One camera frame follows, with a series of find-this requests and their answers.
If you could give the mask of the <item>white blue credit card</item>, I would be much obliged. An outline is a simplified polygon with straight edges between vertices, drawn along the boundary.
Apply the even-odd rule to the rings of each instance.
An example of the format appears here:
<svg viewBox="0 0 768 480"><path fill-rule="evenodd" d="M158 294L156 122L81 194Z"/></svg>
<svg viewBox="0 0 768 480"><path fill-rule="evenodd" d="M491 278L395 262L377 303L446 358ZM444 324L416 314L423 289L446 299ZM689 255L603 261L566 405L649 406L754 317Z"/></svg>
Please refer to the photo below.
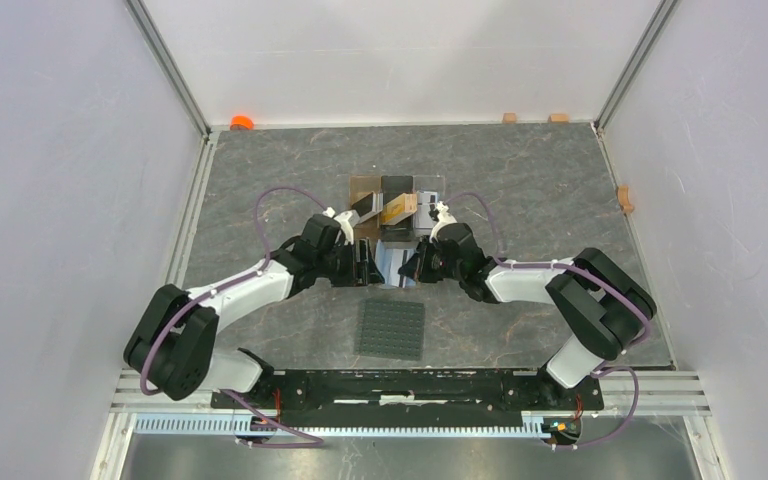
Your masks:
<svg viewBox="0 0 768 480"><path fill-rule="evenodd" d="M399 275L399 268L408 261L415 253L414 249L392 248L384 252L384 270L383 275L385 284L393 288L411 288L416 285L410 279Z"/></svg>

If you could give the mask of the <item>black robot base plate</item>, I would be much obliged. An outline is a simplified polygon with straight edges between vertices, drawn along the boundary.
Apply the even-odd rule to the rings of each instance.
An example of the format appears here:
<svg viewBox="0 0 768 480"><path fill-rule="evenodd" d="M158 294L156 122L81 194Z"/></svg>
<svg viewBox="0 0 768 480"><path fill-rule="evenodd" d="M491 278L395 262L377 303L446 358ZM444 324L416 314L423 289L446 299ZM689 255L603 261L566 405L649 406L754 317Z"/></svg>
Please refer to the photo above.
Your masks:
<svg viewBox="0 0 768 480"><path fill-rule="evenodd" d="M600 411L599 382L572 389L536 370L384 369L275 371L243 394L291 427L515 427L524 412Z"/></svg>

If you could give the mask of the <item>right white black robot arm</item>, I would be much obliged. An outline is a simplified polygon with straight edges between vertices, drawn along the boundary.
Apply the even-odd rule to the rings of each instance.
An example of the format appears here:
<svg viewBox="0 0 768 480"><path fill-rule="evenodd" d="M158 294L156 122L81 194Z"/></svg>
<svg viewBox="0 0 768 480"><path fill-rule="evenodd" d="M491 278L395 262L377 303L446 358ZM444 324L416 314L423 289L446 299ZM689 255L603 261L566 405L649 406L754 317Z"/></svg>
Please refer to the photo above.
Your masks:
<svg viewBox="0 0 768 480"><path fill-rule="evenodd" d="M422 237L399 273L417 283L453 280L477 302L554 306L572 335L541 368L537 392L551 408L566 406L586 377L643 340L657 312L651 295L599 249L560 261L501 260L464 223Z"/></svg>

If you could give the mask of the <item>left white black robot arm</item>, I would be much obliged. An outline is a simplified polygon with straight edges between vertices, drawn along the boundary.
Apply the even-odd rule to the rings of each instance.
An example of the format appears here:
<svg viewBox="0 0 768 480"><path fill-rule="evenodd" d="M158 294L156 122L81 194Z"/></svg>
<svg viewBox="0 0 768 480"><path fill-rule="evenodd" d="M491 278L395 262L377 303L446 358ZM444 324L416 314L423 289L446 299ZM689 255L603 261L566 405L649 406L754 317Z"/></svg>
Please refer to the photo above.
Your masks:
<svg viewBox="0 0 768 480"><path fill-rule="evenodd" d="M354 210L327 210L238 274L191 290L174 284L158 288L123 352L139 374L141 392L179 401L200 388L231 390L250 407L266 405L274 394L269 366L245 349L217 352L217 335L320 279L336 288L380 283L369 242L355 236L359 221Z"/></svg>

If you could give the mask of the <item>grey blue card holder wallet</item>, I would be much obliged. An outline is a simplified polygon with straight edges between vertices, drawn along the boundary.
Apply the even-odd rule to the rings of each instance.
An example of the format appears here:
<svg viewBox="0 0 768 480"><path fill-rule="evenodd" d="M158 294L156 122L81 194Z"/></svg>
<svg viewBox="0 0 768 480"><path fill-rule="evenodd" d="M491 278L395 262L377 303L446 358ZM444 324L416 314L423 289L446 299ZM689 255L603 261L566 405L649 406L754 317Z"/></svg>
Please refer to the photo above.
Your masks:
<svg viewBox="0 0 768 480"><path fill-rule="evenodd" d="M401 244L388 244L378 240L375 247L375 266L383 279L383 288L411 288L415 281L399 273L399 269L416 253L414 248Z"/></svg>

